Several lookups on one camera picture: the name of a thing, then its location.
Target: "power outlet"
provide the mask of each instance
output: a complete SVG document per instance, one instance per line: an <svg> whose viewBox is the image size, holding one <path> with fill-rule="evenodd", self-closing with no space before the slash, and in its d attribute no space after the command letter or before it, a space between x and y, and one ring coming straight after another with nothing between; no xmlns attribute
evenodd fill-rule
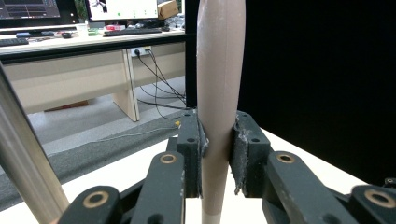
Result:
<svg viewBox="0 0 396 224"><path fill-rule="evenodd" d="M145 47L131 49L132 57L137 57L137 55L136 55L137 50L139 50L140 56L143 56L143 55L149 54L149 50L151 50L151 46L145 46Z"/></svg>

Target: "beige cylinder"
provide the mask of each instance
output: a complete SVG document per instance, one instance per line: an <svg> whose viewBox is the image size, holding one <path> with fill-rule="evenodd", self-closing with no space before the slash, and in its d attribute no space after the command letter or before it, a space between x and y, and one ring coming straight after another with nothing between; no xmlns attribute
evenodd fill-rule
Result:
<svg viewBox="0 0 396 224"><path fill-rule="evenodd" d="M198 118L208 149L202 160L202 222L220 223L245 45L242 0L202 0L197 28Z"/></svg>

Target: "cylindrical object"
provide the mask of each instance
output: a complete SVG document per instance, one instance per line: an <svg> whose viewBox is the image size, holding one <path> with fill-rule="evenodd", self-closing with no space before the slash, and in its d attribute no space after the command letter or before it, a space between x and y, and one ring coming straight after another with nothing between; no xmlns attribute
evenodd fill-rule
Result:
<svg viewBox="0 0 396 224"><path fill-rule="evenodd" d="M202 222L219 223L238 105L245 45L245 1L201 0L197 28L198 118L208 149L202 160Z"/></svg>
<svg viewBox="0 0 396 224"><path fill-rule="evenodd" d="M60 217L69 201L0 64L0 164L39 223Z"/></svg>

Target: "black background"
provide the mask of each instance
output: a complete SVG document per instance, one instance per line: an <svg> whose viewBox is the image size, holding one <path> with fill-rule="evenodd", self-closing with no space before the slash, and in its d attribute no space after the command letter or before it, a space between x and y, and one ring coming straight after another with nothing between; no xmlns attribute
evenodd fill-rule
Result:
<svg viewBox="0 0 396 224"><path fill-rule="evenodd" d="M370 184L396 176L395 3L246 4L238 109Z"/></svg>

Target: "computer monitor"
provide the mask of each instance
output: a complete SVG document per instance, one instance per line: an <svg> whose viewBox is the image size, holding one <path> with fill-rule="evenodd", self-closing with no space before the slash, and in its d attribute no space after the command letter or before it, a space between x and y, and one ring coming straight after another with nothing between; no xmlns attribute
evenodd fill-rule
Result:
<svg viewBox="0 0 396 224"><path fill-rule="evenodd" d="M89 21L157 20L157 0L85 0Z"/></svg>
<svg viewBox="0 0 396 224"><path fill-rule="evenodd" d="M0 0L0 35L41 36L72 29L76 23L74 0Z"/></svg>

